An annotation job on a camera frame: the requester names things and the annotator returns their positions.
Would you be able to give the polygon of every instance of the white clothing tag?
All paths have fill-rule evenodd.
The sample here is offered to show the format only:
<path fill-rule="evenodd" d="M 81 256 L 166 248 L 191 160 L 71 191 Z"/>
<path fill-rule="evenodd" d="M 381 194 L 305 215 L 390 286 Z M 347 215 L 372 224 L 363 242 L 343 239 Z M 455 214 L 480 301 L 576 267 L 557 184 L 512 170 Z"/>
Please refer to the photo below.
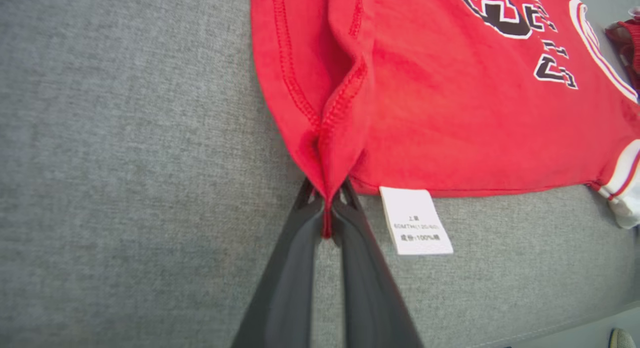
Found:
<path fill-rule="evenodd" d="M 380 187 L 386 225 L 399 255 L 448 255 L 453 246 L 428 191 Z"/>

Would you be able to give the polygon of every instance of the red stripe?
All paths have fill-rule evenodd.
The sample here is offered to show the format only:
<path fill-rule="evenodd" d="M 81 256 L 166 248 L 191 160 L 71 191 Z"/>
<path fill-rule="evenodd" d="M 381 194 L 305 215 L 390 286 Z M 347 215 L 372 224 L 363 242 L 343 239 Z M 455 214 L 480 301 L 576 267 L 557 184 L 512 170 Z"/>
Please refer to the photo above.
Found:
<path fill-rule="evenodd" d="M 631 184 L 631 182 L 634 180 L 634 177 L 636 175 L 636 169 L 638 168 L 638 161 L 640 161 L 640 152 L 635 155 L 635 159 L 633 160 L 633 165 L 631 166 L 631 171 L 629 172 L 628 177 L 626 177 L 626 181 L 624 181 L 624 184 L 622 184 L 620 189 L 618 189 L 615 193 L 611 194 L 608 200 L 613 200 L 614 197 L 622 195 L 622 192 L 624 192 L 627 189 L 627 187 Z"/>
<path fill-rule="evenodd" d="M 618 74 L 615 73 L 615 72 L 612 72 L 612 69 L 610 68 L 609 63 L 607 63 L 607 61 L 602 56 L 602 53 L 600 52 L 600 48 L 594 47 L 594 44 L 589 39 L 589 35 L 586 33 L 585 27 L 583 25 L 583 15 L 582 15 L 582 7 L 583 6 L 584 6 L 584 4 L 582 2 L 580 2 L 578 4 L 578 7 L 576 8 L 578 10 L 578 12 L 577 12 L 578 24 L 580 25 L 580 30 L 582 31 L 582 34 L 586 38 L 587 44 L 589 45 L 590 49 L 594 52 L 594 59 L 597 59 L 598 61 L 600 61 L 600 63 L 602 63 L 604 65 L 604 68 L 608 71 L 608 73 L 611 75 L 611 77 L 613 77 L 613 79 L 615 79 L 615 81 L 618 84 L 620 84 L 620 86 L 622 86 L 622 89 L 624 89 L 625 91 L 627 91 L 627 92 L 629 92 L 629 93 L 631 93 L 632 95 L 635 96 L 636 92 L 633 91 L 633 90 L 629 90 L 627 88 L 627 84 L 624 81 L 622 81 L 620 79 L 620 77 L 618 77 Z"/>

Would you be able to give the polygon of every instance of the gray fabric surface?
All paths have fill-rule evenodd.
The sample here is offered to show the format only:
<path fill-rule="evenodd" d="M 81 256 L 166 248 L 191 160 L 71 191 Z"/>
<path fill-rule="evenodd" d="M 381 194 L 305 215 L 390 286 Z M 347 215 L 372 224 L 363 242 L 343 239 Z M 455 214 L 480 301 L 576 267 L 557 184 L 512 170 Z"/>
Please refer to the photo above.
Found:
<path fill-rule="evenodd" d="M 249 0 L 0 0 L 0 346 L 227 347 L 303 179 L 254 73 Z M 500 346 L 633 300 L 633 232 L 583 186 L 438 199 L 398 257 L 430 347 Z M 339 250 L 313 345 L 342 342 Z"/>

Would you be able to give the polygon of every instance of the garment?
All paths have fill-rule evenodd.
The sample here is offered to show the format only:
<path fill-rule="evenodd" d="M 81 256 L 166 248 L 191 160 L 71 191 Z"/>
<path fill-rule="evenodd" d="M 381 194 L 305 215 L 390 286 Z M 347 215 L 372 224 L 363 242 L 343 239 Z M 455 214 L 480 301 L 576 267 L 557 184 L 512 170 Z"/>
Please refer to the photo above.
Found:
<path fill-rule="evenodd" d="M 587 184 L 640 222 L 637 95 L 579 0 L 252 0 L 258 79 L 325 197 Z"/>

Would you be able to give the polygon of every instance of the gray cloth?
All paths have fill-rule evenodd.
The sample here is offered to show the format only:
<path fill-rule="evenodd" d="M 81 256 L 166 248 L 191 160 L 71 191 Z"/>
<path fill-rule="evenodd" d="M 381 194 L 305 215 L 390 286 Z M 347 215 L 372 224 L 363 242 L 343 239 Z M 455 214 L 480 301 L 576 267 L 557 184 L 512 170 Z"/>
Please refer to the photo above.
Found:
<path fill-rule="evenodd" d="M 0 347 L 227 347 L 304 175 L 254 73 L 250 0 L 0 0 Z M 423 341 L 498 347 L 630 303 L 633 232 L 583 186 L 437 199 L 399 257 Z M 342 342 L 318 248 L 313 345 Z"/>

